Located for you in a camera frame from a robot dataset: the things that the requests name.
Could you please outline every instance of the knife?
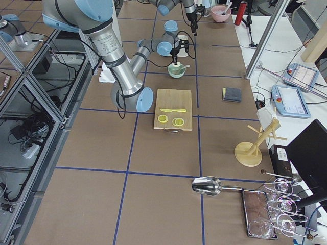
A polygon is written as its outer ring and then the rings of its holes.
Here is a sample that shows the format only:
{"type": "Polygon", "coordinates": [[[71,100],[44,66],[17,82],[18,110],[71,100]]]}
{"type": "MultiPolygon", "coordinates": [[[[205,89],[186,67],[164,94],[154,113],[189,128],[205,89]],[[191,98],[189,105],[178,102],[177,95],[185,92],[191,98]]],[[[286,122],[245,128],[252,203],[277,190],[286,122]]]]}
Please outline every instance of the knife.
{"type": "Polygon", "coordinates": [[[163,111],[163,112],[187,112],[186,109],[163,109],[163,108],[160,108],[160,111],[163,111]]]}

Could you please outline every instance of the computer monitor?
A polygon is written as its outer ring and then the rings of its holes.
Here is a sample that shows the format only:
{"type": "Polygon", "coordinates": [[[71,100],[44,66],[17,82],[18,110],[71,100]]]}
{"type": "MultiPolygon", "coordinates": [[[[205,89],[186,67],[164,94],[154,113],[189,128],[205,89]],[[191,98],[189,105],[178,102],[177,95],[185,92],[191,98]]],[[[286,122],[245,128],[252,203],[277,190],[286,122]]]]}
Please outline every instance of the computer monitor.
{"type": "Polygon", "coordinates": [[[327,204],[327,129],[315,119],[286,148],[286,153],[313,196],[297,202],[298,207],[327,204]]]}

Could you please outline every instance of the wooden cutting board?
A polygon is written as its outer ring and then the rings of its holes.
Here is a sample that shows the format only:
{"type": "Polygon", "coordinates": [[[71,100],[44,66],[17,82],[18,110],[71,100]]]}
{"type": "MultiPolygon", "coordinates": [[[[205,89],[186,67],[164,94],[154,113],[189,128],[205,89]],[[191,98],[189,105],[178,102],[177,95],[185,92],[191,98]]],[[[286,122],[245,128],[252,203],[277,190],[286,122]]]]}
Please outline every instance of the wooden cutting board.
{"type": "Polygon", "coordinates": [[[154,129],[182,129],[192,131],[192,94],[190,90],[177,89],[158,89],[157,102],[154,114],[154,129]],[[186,109],[186,112],[163,112],[163,109],[186,109]],[[168,122],[161,123],[158,121],[160,115],[166,115],[168,122]],[[174,126],[172,121],[174,118],[183,118],[185,123],[183,126],[174,126]]]}

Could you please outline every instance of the tablet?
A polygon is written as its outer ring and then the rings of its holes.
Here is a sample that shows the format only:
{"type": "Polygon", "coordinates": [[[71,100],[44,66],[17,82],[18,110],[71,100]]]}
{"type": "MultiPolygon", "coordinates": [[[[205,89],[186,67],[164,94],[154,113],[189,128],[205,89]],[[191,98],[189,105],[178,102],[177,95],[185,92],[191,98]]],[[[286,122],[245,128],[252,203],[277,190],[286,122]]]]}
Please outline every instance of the tablet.
{"type": "MultiPolygon", "coordinates": [[[[288,67],[283,73],[283,76],[293,83],[301,86],[301,89],[306,92],[310,92],[313,89],[317,79],[319,72],[312,68],[308,68],[304,65],[300,65],[298,63],[293,63],[288,67]]],[[[283,80],[284,83],[289,84],[291,86],[296,86],[295,84],[291,84],[287,80],[283,80]]]]}
{"type": "Polygon", "coordinates": [[[311,117],[300,88],[274,85],[271,95],[281,115],[299,118],[311,117]]]}

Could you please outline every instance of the yellow slice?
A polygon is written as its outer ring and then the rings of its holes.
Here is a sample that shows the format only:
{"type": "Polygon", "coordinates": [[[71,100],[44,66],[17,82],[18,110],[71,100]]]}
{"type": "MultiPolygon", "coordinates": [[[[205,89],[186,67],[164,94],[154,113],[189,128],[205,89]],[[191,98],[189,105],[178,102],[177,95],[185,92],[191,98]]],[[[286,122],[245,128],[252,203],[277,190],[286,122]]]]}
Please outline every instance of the yellow slice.
{"type": "Polygon", "coordinates": [[[158,117],[158,121],[161,122],[162,124],[165,124],[166,122],[168,122],[168,117],[166,115],[160,115],[158,117]]]}
{"type": "Polygon", "coordinates": [[[183,118],[174,118],[173,121],[172,121],[173,125],[176,126],[176,127],[181,127],[184,125],[185,121],[183,118]]]}

